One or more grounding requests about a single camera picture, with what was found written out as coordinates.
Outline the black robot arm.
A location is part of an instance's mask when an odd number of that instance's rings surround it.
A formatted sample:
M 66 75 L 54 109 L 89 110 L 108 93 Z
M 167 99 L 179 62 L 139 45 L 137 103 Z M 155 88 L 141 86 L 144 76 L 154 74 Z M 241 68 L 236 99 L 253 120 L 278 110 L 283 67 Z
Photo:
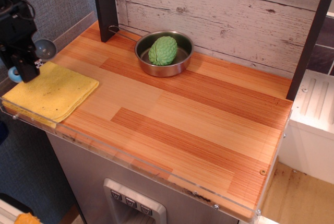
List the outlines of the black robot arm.
M 24 82 L 40 74 L 32 40 L 37 31 L 34 17 L 27 0 L 1 0 L 1 59 L 8 69 L 15 67 Z

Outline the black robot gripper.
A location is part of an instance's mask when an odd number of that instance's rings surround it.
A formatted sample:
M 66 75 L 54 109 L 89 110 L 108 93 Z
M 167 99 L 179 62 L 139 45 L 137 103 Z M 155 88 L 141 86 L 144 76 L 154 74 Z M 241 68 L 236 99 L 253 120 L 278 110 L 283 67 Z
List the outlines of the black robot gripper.
M 7 0 L 1 8 L 1 59 L 6 67 L 15 66 L 25 83 L 40 74 L 39 59 L 33 52 L 34 16 L 34 8 L 26 0 Z

